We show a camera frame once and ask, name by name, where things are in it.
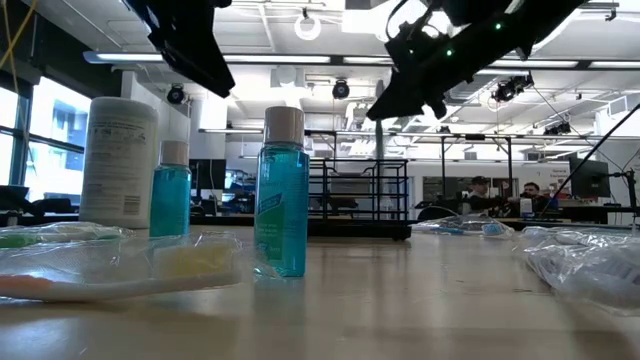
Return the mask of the black aluminium table frame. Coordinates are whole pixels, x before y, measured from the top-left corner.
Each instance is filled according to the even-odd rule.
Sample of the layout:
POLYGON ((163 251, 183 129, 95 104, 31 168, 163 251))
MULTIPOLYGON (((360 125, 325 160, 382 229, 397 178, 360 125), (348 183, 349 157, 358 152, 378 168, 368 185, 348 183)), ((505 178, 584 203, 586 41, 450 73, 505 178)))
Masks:
MULTIPOLYGON (((52 214, 34 217, 30 214, 17 216, 14 214, 0 214, 0 227, 7 226, 37 226, 55 222, 75 222, 77 214, 52 214)), ((252 227, 254 220, 251 216, 243 217, 205 217, 192 216, 192 226, 218 227, 252 227)), ((631 230, 631 225, 605 225, 594 223, 552 222, 551 220, 520 220, 498 218, 498 221, 521 231, 527 226, 541 227, 596 227, 604 229, 631 230)), ((323 219, 311 217, 309 219, 308 234, 311 237, 369 237, 405 240, 410 237, 409 227, 419 223, 418 220, 371 220, 351 219, 349 217, 333 217, 323 219)))

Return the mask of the blue toothbrush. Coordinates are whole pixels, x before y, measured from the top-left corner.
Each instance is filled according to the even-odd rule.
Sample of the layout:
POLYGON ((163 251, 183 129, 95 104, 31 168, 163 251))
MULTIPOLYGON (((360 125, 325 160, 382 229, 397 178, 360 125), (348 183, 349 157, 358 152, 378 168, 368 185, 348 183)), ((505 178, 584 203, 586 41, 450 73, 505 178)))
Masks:
POLYGON ((413 232, 458 236, 511 237, 514 230, 487 216, 458 215, 426 220, 411 226, 413 232))

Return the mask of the blue mouthwash bottle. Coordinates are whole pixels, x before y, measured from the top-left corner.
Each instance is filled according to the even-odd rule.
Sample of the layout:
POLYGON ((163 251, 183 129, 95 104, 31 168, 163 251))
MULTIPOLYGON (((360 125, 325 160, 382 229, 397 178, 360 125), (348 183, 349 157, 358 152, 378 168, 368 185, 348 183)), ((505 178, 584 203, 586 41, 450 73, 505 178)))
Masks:
POLYGON ((306 271, 310 157, 304 136, 302 110, 274 106, 265 111, 254 244, 282 277, 302 277, 306 271))
POLYGON ((163 141, 160 163, 153 173, 149 235, 164 237, 187 234, 190 196, 189 145, 182 141, 163 141))

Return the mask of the purple toothbrush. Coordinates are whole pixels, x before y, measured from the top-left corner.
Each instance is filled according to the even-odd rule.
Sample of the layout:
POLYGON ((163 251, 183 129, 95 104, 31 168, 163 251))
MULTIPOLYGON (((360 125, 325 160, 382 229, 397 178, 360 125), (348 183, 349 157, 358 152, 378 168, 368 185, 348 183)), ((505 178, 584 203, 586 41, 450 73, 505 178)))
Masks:
POLYGON ((523 257, 556 295, 616 315, 640 317, 640 242, 540 243, 525 248, 523 257))

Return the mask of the long ceiling light bar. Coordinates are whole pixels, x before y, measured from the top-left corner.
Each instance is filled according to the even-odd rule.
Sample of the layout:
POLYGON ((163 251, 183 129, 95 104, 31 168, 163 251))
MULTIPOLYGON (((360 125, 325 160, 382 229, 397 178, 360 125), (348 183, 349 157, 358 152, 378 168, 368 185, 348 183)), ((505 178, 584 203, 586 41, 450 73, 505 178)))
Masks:
MULTIPOLYGON (((95 52, 86 51, 84 59, 90 64, 142 64, 161 63, 159 53, 95 52)), ((391 66, 387 56, 343 56, 343 55, 277 55, 277 54, 227 54, 225 61, 230 65, 335 65, 335 66, 391 66)), ((487 65, 491 69, 530 69, 530 70, 601 70, 601 71, 640 71, 640 60, 560 60, 533 59, 520 61, 502 58, 487 65)))

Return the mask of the pale orange toothbrush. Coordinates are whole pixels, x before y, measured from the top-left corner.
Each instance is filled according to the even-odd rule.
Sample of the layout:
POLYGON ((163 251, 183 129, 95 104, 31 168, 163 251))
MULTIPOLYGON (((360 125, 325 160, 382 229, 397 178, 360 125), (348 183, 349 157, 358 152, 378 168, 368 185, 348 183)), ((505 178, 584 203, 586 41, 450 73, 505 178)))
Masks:
POLYGON ((93 222, 55 222, 37 226, 11 226, 0 228, 0 234, 35 234, 35 235, 64 235, 64 236, 89 236, 95 238, 131 236, 133 230, 105 226, 93 222))

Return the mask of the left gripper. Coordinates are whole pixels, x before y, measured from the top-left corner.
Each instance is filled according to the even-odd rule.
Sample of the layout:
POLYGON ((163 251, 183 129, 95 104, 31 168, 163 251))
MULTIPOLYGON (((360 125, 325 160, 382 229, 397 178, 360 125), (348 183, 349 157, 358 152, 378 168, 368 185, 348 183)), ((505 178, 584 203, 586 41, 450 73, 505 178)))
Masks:
POLYGON ((162 57, 180 75, 226 98, 234 78, 213 34, 214 12, 231 0, 124 0, 162 48, 162 57))

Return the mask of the white wipes canister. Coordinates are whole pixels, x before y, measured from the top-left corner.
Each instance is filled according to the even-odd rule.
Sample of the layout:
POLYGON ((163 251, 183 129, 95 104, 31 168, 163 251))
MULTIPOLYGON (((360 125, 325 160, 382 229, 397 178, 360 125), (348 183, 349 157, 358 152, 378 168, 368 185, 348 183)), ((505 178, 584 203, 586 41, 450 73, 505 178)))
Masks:
POLYGON ((149 226, 158 115, 142 102, 91 101, 79 219, 108 226, 149 226))

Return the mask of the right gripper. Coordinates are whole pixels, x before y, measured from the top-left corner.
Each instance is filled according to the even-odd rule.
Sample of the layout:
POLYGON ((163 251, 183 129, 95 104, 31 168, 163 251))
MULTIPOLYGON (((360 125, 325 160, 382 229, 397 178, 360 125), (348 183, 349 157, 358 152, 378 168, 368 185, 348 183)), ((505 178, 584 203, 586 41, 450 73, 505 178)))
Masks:
POLYGON ((447 114, 445 93, 517 46, 518 17, 512 13, 473 23, 453 37, 431 38, 415 24, 404 24, 386 44, 393 61, 389 84, 367 111, 370 120, 447 114))

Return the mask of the person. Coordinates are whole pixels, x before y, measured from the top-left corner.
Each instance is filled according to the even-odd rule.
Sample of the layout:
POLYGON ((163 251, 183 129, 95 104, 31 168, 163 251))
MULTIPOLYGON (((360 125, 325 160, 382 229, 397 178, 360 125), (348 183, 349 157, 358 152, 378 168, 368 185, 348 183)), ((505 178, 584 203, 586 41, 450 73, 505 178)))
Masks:
POLYGON ((549 203, 549 198, 543 196, 540 187, 534 182, 524 184, 524 190, 520 195, 521 199, 530 199, 534 213, 542 212, 549 203))
POLYGON ((470 183, 470 190, 467 203, 472 213, 491 215, 507 203, 507 200, 503 197, 491 198, 488 196, 489 180, 486 177, 473 177, 470 183))

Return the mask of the large window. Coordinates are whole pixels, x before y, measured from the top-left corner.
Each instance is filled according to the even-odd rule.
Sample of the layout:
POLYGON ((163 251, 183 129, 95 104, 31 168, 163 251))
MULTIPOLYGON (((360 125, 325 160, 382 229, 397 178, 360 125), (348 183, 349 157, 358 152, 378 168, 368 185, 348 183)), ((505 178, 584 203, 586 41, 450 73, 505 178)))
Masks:
POLYGON ((0 185, 27 188, 29 201, 80 203, 91 99, 46 77, 16 91, 0 82, 0 185))

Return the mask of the black ceiling spotlight cluster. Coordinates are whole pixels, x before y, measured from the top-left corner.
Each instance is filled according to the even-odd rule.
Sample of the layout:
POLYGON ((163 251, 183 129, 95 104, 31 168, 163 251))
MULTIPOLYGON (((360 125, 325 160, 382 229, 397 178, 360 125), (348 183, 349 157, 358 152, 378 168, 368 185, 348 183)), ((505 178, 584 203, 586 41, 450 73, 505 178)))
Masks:
POLYGON ((513 76, 506 81, 499 82, 496 90, 492 92, 491 98, 497 103, 509 102, 533 85, 534 80, 531 74, 513 76))

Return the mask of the black metal frame stand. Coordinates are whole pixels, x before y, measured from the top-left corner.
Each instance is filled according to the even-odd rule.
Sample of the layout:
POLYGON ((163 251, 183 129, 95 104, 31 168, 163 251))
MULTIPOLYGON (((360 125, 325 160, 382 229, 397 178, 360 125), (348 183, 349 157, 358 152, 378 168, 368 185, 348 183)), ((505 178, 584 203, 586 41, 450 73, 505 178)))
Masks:
MULTIPOLYGON (((507 148, 504 149, 502 145, 498 142, 498 137, 489 137, 488 135, 483 134, 449 134, 447 136, 441 137, 441 175, 442 175, 442 195, 446 194, 447 190, 447 180, 446 180, 446 151, 445 148, 445 140, 449 137, 453 138, 455 141, 460 139, 464 139, 467 141, 485 141, 492 140, 499 149, 502 149, 507 154, 507 165, 508 165, 508 181, 505 183, 506 186, 506 196, 507 198, 511 197, 514 194, 514 179, 513 179, 513 162, 512 162, 512 140, 510 137, 506 137, 507 148)), ((461 194, 456 195, 456 199, 458 201, 459 210, 463 215, 472 213, 469 204, 467 203, 467 197, 462 196, 461 194)))

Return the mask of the black computer monitor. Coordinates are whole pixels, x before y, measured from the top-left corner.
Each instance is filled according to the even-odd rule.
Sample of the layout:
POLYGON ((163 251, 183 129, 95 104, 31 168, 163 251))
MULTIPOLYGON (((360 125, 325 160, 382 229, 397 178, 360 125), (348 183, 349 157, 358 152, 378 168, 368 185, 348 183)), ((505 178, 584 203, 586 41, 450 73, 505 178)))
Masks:
POLYGON ((190 159, 191 188, 195 190, 224 190, 226 161, 224 159, 190 159))
POLYGON ((573 196, 608 198, 610 193, 609 167, 606 162, 570 158, 571 192, 573 196))

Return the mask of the black stand pole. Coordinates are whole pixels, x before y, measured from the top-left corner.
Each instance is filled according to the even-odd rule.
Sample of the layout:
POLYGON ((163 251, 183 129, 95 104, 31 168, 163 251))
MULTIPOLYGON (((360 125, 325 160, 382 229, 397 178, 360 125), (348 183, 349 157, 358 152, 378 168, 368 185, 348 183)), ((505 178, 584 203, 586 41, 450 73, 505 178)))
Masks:
POLYGON ((610 174, 610 177, 623 178, 627 184, 629 205, 627 207, 618 207, 617 213, 628 213, 632 215, 632 227, 636 227, 636 220, 640 218, 640 206, 637 202, 636 190, 635 190, 635 172, 633 170, 615 172, 610 174))

